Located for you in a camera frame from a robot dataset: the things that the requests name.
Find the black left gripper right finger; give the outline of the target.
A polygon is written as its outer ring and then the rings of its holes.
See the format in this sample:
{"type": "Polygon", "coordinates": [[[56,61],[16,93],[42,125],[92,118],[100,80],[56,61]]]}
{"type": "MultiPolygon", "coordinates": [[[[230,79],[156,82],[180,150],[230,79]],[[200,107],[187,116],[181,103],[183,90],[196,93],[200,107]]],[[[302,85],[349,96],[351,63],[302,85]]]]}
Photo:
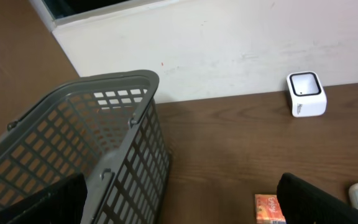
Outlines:
{"type": "Polygon", "coordinates": [[[358,224],[358,209],[288,172],[277,199],[287,224],[358,224]]]}

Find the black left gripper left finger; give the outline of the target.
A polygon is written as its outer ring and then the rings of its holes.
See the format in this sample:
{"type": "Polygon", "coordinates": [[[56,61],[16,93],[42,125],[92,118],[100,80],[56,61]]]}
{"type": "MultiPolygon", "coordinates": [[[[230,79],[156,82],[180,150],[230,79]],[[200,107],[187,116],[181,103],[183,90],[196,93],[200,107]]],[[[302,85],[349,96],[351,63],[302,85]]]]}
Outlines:
{"type": "Polygon", "coordinates": [[[74,224],[83,216],[88,190],[74,173],[0,211],[0,224],[74,224]]]}

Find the orange snack packet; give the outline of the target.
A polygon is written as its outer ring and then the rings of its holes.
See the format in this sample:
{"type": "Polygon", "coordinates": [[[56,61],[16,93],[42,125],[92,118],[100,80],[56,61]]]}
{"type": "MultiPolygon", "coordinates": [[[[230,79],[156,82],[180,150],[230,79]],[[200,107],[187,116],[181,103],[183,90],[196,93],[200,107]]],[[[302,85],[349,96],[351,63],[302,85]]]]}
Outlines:
{"type": "Polygon", "coordinates": [[[286,224],[276,195],[255,194],[257,224],[286,224]]]}

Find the white barcode scanner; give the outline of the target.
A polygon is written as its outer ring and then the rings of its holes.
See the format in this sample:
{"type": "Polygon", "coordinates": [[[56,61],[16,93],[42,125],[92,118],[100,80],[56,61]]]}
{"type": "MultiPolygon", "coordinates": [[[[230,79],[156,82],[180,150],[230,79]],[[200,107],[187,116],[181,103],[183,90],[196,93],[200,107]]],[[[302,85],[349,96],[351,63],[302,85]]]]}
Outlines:
{"type": "Polygon", "coordinates": [[[318,75],[312,71],[287,76],[289,105],[296,118],[321,116],[327,107],[327,97],[318,75]]]}

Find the grey plastic mesh basket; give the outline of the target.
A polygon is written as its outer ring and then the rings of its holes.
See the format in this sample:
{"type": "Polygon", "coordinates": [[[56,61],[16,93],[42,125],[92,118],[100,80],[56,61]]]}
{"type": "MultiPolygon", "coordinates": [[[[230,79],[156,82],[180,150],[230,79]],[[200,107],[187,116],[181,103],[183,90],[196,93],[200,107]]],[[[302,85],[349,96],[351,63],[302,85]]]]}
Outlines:
{"type": "Polygon", "coordinates": [[[0,137],[0,211],[82,173],[80,223],[157,223],[171,155],[150,70],[83,77],[46,94],[0,137]]]}

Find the dark window with white frame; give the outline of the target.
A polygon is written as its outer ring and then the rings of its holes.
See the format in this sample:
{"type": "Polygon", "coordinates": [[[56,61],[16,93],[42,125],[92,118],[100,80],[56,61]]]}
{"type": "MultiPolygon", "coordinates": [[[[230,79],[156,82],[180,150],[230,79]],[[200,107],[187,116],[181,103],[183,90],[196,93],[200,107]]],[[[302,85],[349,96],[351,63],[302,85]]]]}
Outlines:
{"type": "Polygon", "coordinates": [[[156,9],[176,0],[30,0],[49,32],[66,24],[156,9]]]}

